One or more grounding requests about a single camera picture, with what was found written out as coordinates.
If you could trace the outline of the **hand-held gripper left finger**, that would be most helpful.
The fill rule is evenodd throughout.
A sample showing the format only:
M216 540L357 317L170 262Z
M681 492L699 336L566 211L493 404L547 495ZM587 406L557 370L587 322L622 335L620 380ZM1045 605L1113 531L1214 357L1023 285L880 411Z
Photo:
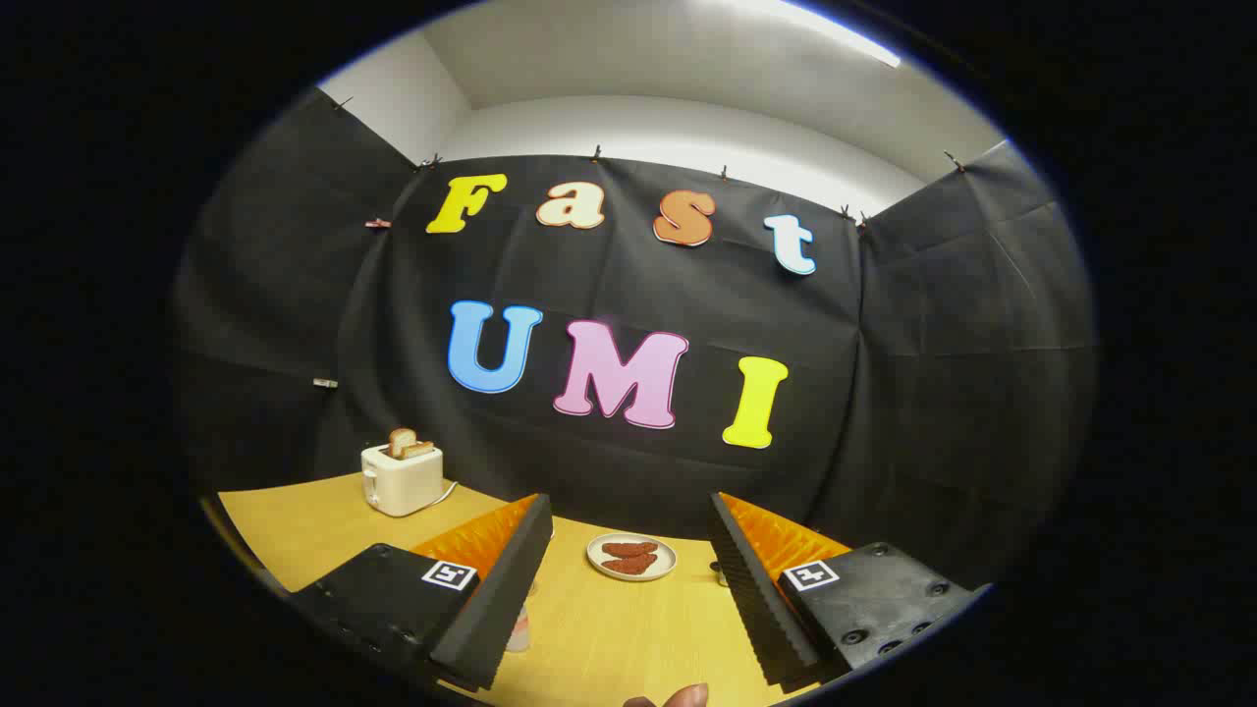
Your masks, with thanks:
M549 496L529 494L412 548L373 543L289 601L395 676L488 689L552 532Z

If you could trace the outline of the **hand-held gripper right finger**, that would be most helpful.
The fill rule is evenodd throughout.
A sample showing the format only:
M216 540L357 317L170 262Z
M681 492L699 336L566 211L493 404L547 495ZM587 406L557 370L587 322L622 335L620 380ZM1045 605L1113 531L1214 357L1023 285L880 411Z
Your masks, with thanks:
M985 594L887 542L848 547L724 492L710 542L769 684L843 679L906 652Z

